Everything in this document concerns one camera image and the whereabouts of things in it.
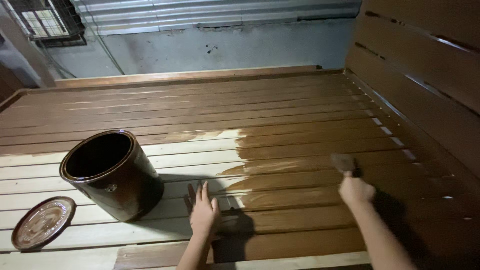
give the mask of hand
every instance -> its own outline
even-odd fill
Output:
[[[345,204],[352,208],[370,203],[375,195],[375,188],[361,178],[353,178],[351,172],[346,172],[338,192]]]
[[[197,193],[194,192],[193,186],[188,184],[188,195],[183,197],[190,215],[190,226],[193,235],[205,236],[212,239],[220,224],[220,207],[218,201],[213,198],[210,202],[208,198],[208,182],[205,182],[202,188],[199,181]]]

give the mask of paint can lid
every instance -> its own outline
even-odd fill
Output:
[[[59,236],[75,214],[72,198],[56,196],[30,209],[12,232],[12,244],[19,250],[40,249]]]

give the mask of person's right hand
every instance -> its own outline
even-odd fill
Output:
[[[346,173],[338,192],[345,204],[351,208],[352,206],[370,203],[375,195],[375,188],[365,183],[361,178],[353,178],[351,174]]]

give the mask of paint can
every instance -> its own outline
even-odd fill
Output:
[[[63,158],[60,176],[125,222],[148,213],[164,190],[135,136],[124,130],[105,131],[79,143]]]

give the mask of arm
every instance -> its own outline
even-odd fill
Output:
[[[346,172],[339,192],[357,221],[375,270],[417,269],[375,211],[373,186],[360,178],[352,178],[351,172]]]
[[[193,235],[187,249],[180,259],[177,270],[204,269],[207,261],[208,250],[220,221],[220,208],[216,198],[210,202],[208,198],[208,182],[199,184],[197,193],[188,185],[188,196],[184,197],[187,210],[190,213],[190,226]]]

